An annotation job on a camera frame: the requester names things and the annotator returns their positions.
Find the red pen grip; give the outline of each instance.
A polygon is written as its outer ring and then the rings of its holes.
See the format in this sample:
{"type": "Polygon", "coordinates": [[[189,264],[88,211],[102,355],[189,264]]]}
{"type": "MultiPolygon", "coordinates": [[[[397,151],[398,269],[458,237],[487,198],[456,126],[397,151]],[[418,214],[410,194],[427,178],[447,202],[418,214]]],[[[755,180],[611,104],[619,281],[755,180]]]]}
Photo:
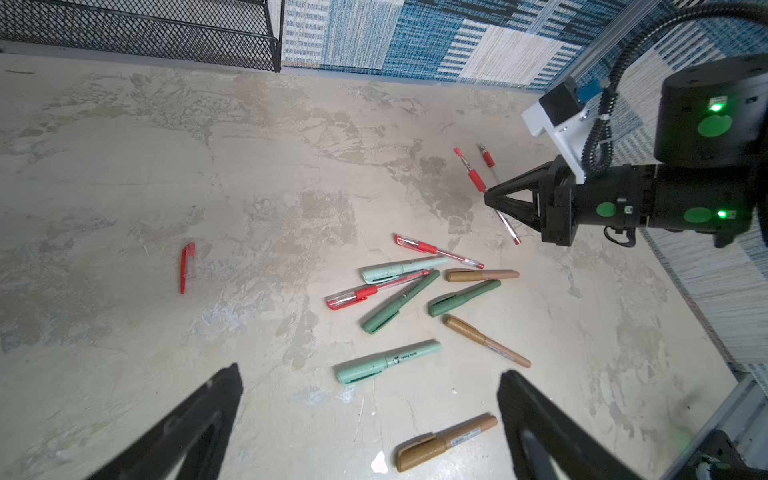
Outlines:
{"type": "Polygon", "coordinates": [[[432,253],[432,254],[437,253],[437,247],[433,247],[429,243],[419,242],[419,250],[426,253],[432,253]]]}
{"type": "Polygon", "coordinates": [[[375,294],[378,291],[379,291],[379,288],[376,285],[369,286],[368,288],[364,288],[362,290],[357,290],[355,292],[355,296],[357,297],[358,300],[363,300],[363,299],[366,299],[369,296],[375,294]]]}
{"type": "Polygon", "coordinates": [[[480,178],[480,174],[478,174],[477,170],[473,170],[469,172],[469,178],[472,179],[472,183],[475,184],[478,190],[480,190],[480,193],[484,194],[485,184],[482,182],[482,179],[480,178]]]}
{"type": "Polygon", "coordinates": [[[493,168],[496,166],[496,163],[493,161],[493,157],[491,157],[491,152],[487,151],[482,155],[483,160],[485,160],[485,163],[488,165],[489,168],[493,168]]]}

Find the black wire mesh basket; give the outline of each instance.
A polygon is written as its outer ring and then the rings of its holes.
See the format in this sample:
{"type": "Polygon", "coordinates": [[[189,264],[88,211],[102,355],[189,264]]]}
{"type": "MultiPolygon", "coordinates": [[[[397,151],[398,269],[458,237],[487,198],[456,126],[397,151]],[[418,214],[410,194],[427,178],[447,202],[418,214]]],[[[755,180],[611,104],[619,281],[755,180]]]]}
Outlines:
{"type": "Polygon", "coordinates": [[[282,30],[266,0],[0,0],[2,40],[259,70],[280,71],[282,30]]]}

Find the green circular marker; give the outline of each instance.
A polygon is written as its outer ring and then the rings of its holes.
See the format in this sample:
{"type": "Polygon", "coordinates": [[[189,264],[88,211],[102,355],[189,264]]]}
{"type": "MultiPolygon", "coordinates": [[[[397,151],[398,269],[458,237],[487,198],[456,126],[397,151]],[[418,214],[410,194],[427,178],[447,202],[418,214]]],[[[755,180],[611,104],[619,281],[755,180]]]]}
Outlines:
{"type": "Polygon", "coordinates": [[[712,220],[712,210],[706,207],[693,207],[686,210],[683,218],[691,223],[704,223],[712,220]]]}
{"type": "Polygon", "coordinates": [[[697,130],[702,137],[715,138],[730,130],[731,125],[730,115],[711,115],[699,122],[697,130]]]}
{"type": "Polygon", "coordinates": [[[612,217],[616,214],[616,205],[611,202],[603,202],[594,209],[601,217],[612,217]]]}

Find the brown marker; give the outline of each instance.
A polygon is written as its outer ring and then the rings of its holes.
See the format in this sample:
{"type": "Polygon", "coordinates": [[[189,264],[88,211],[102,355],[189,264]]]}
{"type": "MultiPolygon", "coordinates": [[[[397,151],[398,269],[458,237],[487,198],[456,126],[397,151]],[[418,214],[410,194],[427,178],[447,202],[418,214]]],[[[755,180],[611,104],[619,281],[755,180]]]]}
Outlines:
{"type": "Polygon", "coordinates": [[[435,458],[448,449],[452,449],[459,443],[480,435],[485,430],[495,427],[498,420],[493,415],[487,414],[482,417],[463,423],[452,429],[445,430],[440,435],[431,434],[429,437],[419,440],[416,443],[405,446],[397,452],[397,471],[404,472],[409,468],[435,458]]]}
{"type": "Polygon", "coordinates": [[[463,336],[467,337],[471,341],[475,343],[479,343],[480,345],[485,345],[489,349],[498,353],[499,355],[505,356],[508,359],[512,360],[513,362],[519,363],[525,368],[531,368],[531,360],[528,360],[524,356],[521,356],[515,352],[512,352],[510,349],[503,346],[501,343],[494,342],[493,340],[489,339],[487,336],[480,333],[474,326],[468,324],[467,322],[457,319],[452,315],[448,315],[448,318],[445,319],[445,324],[449,329],[461,333],[463,336]]]}
{"type": "Polygon", "coordinates": [[[514,270],[451,270],[448,272],[449,282],[479,282],[519,277],[520,272],[514,270]]]}

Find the coiled cable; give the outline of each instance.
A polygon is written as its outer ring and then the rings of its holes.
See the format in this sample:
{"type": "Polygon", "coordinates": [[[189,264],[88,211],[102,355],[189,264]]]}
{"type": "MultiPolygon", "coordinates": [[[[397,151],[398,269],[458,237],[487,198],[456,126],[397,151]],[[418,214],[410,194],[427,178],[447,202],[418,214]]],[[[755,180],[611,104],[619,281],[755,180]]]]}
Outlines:
{"type": "Polygon", "coordinates": [[[581,152],[581,168],[587,180],[599,177],[610,166],[614,156],[614,145],[611,140],[611,115],[618,99],[619,80],[630,65],[637,59],[645,43],[670,30],[675,25],[692,20],[713,17],[740,18],[768,27],[768,7],[754,3],[720,3],[696,5],[685,8],[662,18],[645,28],[619,54],[611,73],[608,75],[608,85],[600,97],[598,117],[592,124],[587,136],[584,150],[581,152]]]}

